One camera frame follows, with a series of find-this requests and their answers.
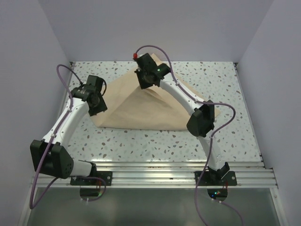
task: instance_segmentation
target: white speckled tabletop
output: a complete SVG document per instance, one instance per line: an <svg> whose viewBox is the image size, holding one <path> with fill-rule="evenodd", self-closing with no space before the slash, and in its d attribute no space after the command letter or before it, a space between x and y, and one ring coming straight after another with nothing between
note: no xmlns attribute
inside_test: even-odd
<svg viewBox="0 0 301 226"><path fill-rule="evenodd" d="M107 83L136 67L135 62L76 62L74 71L85 80L97 75ZM216 134L226 161L260 162L246 106L232 62L173 62L174 71L204 97L233 105L236 119ZM70 88L78 86L74 76ZM227 122L231 110L220 107L215 127ZM97 128L88 114L76 128L68 145L75 159L86 161L204 161L199 141L187 131L153 131Z"/></svg>

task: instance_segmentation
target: black mounting plate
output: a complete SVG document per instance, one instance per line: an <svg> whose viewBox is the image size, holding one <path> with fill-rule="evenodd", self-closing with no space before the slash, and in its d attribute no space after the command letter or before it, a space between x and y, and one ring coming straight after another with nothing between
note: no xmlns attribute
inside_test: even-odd
<svg viewBox="0 0 301 226"><path fill-rule="evenodd" d="M94 177L96 177L96 178L103 179L107 186L111 186L112 176L113 176L112 171L97 171L96 175L94 175ZM96 184L98 184L97 180L83 179L83 178L78 178L78 177L76 177L75 179L73 177L71 177L71 181L70 181L70 185L73 185L73 186L96 186Z"/></svg>
<svg viewBox="0 0 301 226"><path fill-rule="evenodd" d="M194 179L196 183L202 171L194 172ZM198 186L224 186L228 182L228 186L236 186L236 176L234 171L229 171L221 180L212 179L210 172L205 171Z"/></svg>

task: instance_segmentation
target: red component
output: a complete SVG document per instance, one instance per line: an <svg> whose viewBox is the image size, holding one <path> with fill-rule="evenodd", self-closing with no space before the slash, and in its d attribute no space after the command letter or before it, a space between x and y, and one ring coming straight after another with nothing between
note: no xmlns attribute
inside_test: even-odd
<svg viewBox="0 0 301 226"><path fill-rule="evenodd" d="M138 58L138 54L137 54L137 53L134 53L134 54L133 54L133 59L136 60L137 58Z"/></svg>

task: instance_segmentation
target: tabletop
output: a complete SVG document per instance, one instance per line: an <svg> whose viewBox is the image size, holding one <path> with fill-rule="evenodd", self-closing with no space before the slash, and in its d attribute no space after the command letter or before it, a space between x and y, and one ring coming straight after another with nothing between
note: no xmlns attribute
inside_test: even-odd
<svg viewBox="0 0 301 226"><path fill-rule="evenodd" d="M235 120L215 135L224 160L260 162L260 151L233 63L175 61L172 64L174 72L202 96L235 107ZM128 61L90 61L76 62L74 71L82 80L91 74L110 83L134 67L136 63ZM78 85L73 75L69 87L72 89ZM232 115L232 110L227 107L217 108L221 114L216 117L216 128L226 123ZM199 141L188 131L97 128L88 114L77 126L69 142L68 152L73 158L86 161L206 160Z"/></svg>

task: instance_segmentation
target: beige cloth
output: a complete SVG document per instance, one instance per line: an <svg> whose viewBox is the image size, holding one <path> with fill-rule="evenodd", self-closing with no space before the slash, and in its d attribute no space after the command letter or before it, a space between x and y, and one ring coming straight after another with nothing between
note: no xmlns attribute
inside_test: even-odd
<svg viewBox="0 0 301 226"><path fill-rule="evenodd" d="M162 63L154 54L151 56L158 65ZM97 127L119 129L186 130L190 116L184 107L157 86L141 89L135 70L128 71L108 84L104 95L108 110L92 116L94 124ZM182 82L202 98L197 91Z"/></svg>

